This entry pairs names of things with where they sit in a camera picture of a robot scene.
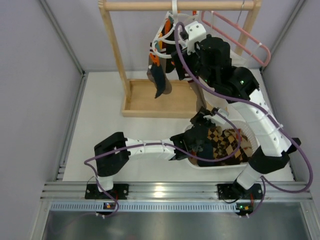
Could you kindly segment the black sock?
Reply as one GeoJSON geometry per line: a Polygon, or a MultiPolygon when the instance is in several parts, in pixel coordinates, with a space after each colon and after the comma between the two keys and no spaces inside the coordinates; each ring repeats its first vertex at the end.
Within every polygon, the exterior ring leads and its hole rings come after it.
{"type": "MultiPolygon", "coordinates": [[[[173,41],[173,42],[175,41],[174,31],[166,38],[166,40],[173,41]]],[[[176,51],[175,43],[169,44],[164,42],[162,44],[162,48],[166,55],[171,55],[176,51]]],[[[165,60],[166,60],[165,73],[168,74],[175,70],[175,62],[171,58],[166,58],[165,60]]]]}

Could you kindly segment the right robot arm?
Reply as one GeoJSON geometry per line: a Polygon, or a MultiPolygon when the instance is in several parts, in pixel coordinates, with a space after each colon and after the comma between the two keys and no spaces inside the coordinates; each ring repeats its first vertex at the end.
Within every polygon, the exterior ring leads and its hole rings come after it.
{"type": "Polygon", "coordinates": [[[302,151],[300,140],[285,133],[270,112],[252,72],[232,65],[227,42],[208,34],[194,42],[188,41],[187,46],[191,49],[181,47],[178,40],[174,43],[175,52],[171,56],[176,70],[203,79],[200,86],[227,100],[248,123],[260,143],[233,183],[236,193],[245,193],[265,174],[282,169],[291,153],[302,151]]]}

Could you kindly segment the brown striped-cuff sock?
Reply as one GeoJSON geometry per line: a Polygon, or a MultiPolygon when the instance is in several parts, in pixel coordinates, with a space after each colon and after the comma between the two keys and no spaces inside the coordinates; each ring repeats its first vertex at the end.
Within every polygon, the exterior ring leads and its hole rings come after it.
{"type": "Polygon", "coordinates": [[[187,74],[185,80],[196,95],[196,111],[201,108],[207,108],[207,102],[204,97],[203,89],[187,74]]]}

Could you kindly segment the white plastic clip hanger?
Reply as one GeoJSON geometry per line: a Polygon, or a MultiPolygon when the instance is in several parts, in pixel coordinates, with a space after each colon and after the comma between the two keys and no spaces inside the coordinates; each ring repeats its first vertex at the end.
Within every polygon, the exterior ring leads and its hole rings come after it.
{"type": "Polygon", "coordinates": [[[186,17],[186,20],[184,22],[188,22],[188,21],[195,21],[195,20],[198,20],[199,17],[200,17],[200,11],[199,10],[193,10],[192,11],[192,15],[188,15],[188,14],[185,14],[185,13],[181,13],[179,10],[178,10],[178,1],[177,0],[172,0],[171,1],[171,5],[172,5],[172,10],[171,11],[168,11],[165,15],[165,18],[162,22],[162,24],[160,25],[154,39],[152,40],[151,42],[151,47],[150,47],[150,50],[149,50],[149,53],[154,53],[155,55],[158,55],[159,58],[163,58],[163,59],[170,59],[171,56],[168,55],[168,54],[165,54],[164,51],[163,51],[163,43],[167,43],[167,44],[173,44],[175,43],[175,41],[171,41],[171,40],[166,40],[166,38],[172,33],[175,31],[175,26],[176,24],[178,23],[178,20],[179,20],[179,17],[186,17]],[[169,33],[167,33],[166,35],[163,36],[163,28],[164,28],[164,24],[165,24],[165,20],[166,18],[170,16],[172,17],[173,19],[173,25],[172,25],[172,28],[171,30],[169,31],[169,33]],[[154,41],[158,41],[158,42],[162,42],[162,50],[161,52],[158,52],[156,49],[155,49],[155,45],[154,45],[154,41]]]}

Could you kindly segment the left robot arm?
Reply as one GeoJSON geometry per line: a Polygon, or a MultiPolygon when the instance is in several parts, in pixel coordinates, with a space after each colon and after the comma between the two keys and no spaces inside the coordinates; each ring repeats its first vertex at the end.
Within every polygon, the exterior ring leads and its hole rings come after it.
{"type": "Polygon", "coordinates": [[[114,176],[131,160],[180,161],[204,151],[209,144],[209,129],[215,126],[207,116],[214,116],[214,111],[201,107],[185,132],[163,140],[127,138],[119,131],[97,143],[94,155],[98,191],[111,191],[114,176]]]}

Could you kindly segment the dark navy sock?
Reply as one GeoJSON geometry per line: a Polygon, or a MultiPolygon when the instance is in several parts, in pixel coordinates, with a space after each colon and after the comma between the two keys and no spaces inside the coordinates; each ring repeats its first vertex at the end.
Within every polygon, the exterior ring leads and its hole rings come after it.
{"type": "Polygon", "coordinates": [[[154,98],[157,99],[162,94],[166,92],[167,84],[166,84],[166,76],[163,71],[162,66],[157,66],[156,64],[152,64],[148,67],[148,72],[151,81],[154,83],[156,88],[156,93],[154,98]]]}

